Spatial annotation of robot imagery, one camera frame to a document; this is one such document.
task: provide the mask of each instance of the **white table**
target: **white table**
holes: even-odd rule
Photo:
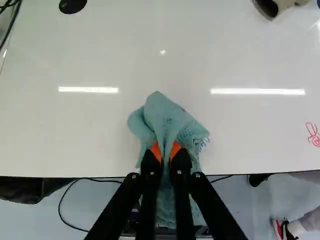
[[[210,131],[205,174],[320,169],[306,128],[320,127],[315,2],[273,22],[249,0],[89,0],[73,15],[58,4],[25,0],[13,28],[0,175],[125,176],[140,150],[127,118],[154,91]]]

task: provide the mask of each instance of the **blue knitted fabric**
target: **blue knitted fabric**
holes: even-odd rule
[[[129,116],[127,124],[141,142],[137,168],[140,167],[146,149],[158,142],[164,169],[157,196],[156,224],[175,229],[174,192],[169,179],[168,167],[172,145],[174,141],[177,141],[182,148],[188,149],[192,160],[191,172],[199,171],[199,152],[209,140],[209,132],[182,107],[158,91],[148,96],[144,106]],[[191,196],[190,204],[193,223],[205,225],[202,214]]]

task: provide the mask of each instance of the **wire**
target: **wire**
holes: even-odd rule
[[[7,0],[5,2],[4,5],[0,6],[0,15],[9,7],[13,7],[15,5],[17,5],[18,3],[21,3],[22,0],[15,0],[14,2],[12,2],[13,0]]]
[[[85,229],[82,229],[80,227],[77,227],[77,226],[74,226],[70,223],[68,223],[62,216],[61,214],[61,203],[62,201],[64,200],[67,192],[69,191],[69,189],[77,182],[79,182],[80,180],[89,180],[89,181],[92,181],[92,182],[97,182],[97,183],[117,183],[117,184],[122,184],[122,181],[117,181],[117,180],[99,180],[99,179],[94,179],[94,178],[88,178],[88,177],[82,177],[82,178],[78,178],[76,179],[75,181],[73,181],[68,187],[67,189],[64,191],[60,201],[59,201],[59,205],[58,205],[58,214],[59,214],[59,217],[61,219],[61,221],[66,224],[67,226],[69,226],[70,228],[73,228],[75,230],[78,230],[78,231],[82,231],[82,232],[89,232],[88,230],[85,230]]]
[[[213,184],[213,183],[218,182],[218,181],[220,181],[220,180],[231,178],[232,176],[233,176],[233,175],[224,176],[224,177],[221,177],[221,178],[212,180],[210,183]]]

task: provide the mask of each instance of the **shoe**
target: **shoe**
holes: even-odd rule
[[[310,1],[311,0],[255,0],[260,10],[272,19],[294,5],[303,6]]]
[[[272,225],[277,240],[297,240],[297,236],[293,236],[288,230],[289,221],[287,219],[281,220],[272,220]]]
[[[267,180],[273,173],[262,173],[262,174],[251,174],[248,175],[247,179],[249,184],[256,188],[262,183],[263,181]]]

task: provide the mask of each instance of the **person's foot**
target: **person's foot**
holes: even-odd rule
[[[252,187],[258,187],[260,183],[267,180],[272,173],[251,174],[248,175],[248,182]]]
[[[288,230],[289,221],[285,220],[272,220],[272,225],[277,240],[297,240],[297,236],[293,236]]]

